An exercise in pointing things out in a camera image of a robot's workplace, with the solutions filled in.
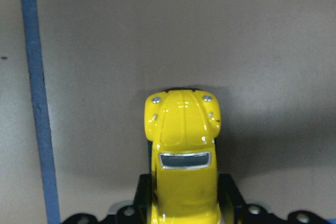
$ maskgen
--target silver windshield frame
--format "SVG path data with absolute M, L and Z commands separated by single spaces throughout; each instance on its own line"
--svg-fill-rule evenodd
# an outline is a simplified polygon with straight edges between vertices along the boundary
M 161 157 L 162 156 L 202 156 L 204 154 L 208 154 L 209 158 L 208 158 L 208 162 L 204 165 L 194 165 L 194 166 L 167 166 L 167 165 L 164 165 L 163 162 L 162 162 L 162 159 Z M 207 151 L 207 152 L 196 152 L 196 153 L 184 153 L 184 154 L 175 154 L 175 153 L 160 153 L 159 154 L 159 160 L 160 160 L 160 164 L 161 164 L 161 167 L 163 169 L 178 169 L 178 170 L 184 170 L 184 169 L 200 169 L 200 168 L 206 168 L 206 167 L 209 167 L 210 164 L 211 164 L 211 152 L 210 151 Z

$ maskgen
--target blue line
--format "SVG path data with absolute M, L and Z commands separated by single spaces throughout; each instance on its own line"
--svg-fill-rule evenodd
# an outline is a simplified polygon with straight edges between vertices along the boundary
M 51 142 L 46 88 L 36 0 L 21 0 L 26 38 L 31 100 L 33 103 L 38 152 L 48 224 L 59 224 L 54 155 Z

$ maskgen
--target yellow toy car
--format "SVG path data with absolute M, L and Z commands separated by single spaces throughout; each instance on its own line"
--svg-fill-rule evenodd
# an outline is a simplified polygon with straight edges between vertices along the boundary
M 152 142 L 149 223 L 220 223 L 215 138 L 218 101 L 209 92 L 172 89 L 145 102 L 144 128 Z

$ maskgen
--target toy car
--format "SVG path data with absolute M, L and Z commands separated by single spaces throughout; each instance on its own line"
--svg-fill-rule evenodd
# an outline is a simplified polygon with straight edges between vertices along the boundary
M 149 96 L 144 128 L 151 149 L 150 223 L 220 223 L 215 138 L 218 101 L 209 92 L 171 89 Z

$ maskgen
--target gray surface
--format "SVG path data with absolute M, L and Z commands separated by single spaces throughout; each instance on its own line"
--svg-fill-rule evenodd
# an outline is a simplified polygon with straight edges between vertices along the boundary
M 0 0 L 0 223 L 46 223 L 20 0 Z
M 336 0 L 38 3 L 62 218 L 134 195 L 144 99 L 173 86 L 218 97 L 249 202 L 335 217 Z

